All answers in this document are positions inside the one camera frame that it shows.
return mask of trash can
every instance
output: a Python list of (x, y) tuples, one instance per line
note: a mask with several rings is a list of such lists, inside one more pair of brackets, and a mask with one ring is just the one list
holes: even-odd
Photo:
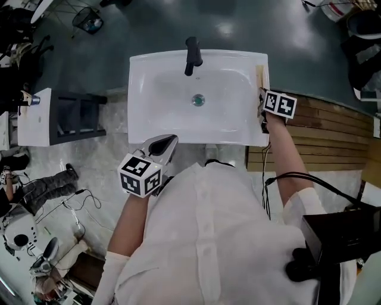
[(90, 7), (85, 7), (74, 17), (72, 24), (89, 34), (94, 34), (102, 27), (103, 20)]

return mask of black shoe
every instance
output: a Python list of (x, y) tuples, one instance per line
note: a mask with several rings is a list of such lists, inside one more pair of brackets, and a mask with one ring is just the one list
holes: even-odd
[(72, 171), (72, 173), (74, 173), (74, 175), (76, 176), (76, 178), (77, 178), (77, 179), (79, 178), (79, 176), (78, 176), (76, 170), (74, 170), (74, 167), (73, 167), (70, 163), (67, 163), (67, 164), (66, 164), (66, 170)]

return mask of gray pants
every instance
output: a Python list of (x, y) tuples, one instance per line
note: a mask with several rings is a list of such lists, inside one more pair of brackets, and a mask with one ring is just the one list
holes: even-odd
[(36, 180), (23, 188), (25, 202), (36, 214), (47, 200), (75, 193), (77, 180), (72, 170)]

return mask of sink drain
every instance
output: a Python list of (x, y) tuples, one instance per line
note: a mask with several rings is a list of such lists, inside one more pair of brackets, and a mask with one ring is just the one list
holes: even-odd
[(192, 104), (200, 107), (205, 104), (205, 97), (202, 94), (196, 94), (192, 98)]

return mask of forearm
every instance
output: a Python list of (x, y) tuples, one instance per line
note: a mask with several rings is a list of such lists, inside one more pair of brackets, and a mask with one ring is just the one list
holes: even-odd
[(130, 195), (108, 244), (108, 251), (131, 256), (143, 242), (148, 197)]
[[(272, 114), (266, 116), (276, 175), (287, 172), (308, 173), (284, 123)], [(294, 193), (314, 186), (311, 181), (298, 178), (279, 179), (277, 183), (283, 205)]]
[(7, 194), (7, 198), (9, 201), (13, 200), (13, 184), (12, 184), (12, 176), (7, 174), (6, 178), (7, 187), (5, 193)]

